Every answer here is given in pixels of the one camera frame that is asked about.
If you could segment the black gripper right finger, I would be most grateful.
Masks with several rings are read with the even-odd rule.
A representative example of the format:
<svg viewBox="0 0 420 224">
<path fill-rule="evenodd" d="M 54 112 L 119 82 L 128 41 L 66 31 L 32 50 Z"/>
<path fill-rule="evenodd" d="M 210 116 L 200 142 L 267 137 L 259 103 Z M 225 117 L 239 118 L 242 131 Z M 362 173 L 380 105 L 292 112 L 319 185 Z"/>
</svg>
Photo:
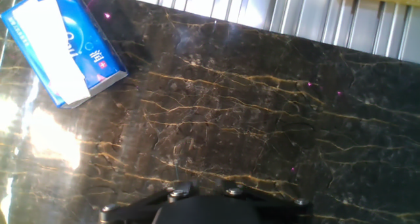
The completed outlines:
<svg viewBox="0 0 420 224">
<path fill-rule="evenodd" d="M 217 194 L 228 201 L 245 204 L 246 208 L 240 208 L 240 213 L 253 212 L 257 223 L 310 224 L 313 220 L 313 204 L 304 198 L 284 200 L 229 180 L 217 181 Z"/>
</svg>

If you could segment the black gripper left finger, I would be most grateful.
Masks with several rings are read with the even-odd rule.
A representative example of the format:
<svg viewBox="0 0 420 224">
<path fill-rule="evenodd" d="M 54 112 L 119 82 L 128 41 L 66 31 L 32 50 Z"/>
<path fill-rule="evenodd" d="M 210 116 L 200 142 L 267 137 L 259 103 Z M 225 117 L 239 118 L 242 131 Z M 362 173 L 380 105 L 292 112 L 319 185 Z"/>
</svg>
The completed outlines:
<svg viewBox="0 0 420 224">
<path fill-rule="evenodd" d="M 99 211 L 99 223 L 151 223 L 166 204 L 197 195 L 197 182 L 184 181 L 170 185 L 128 206 L 109 204 Z"/>
</svg>

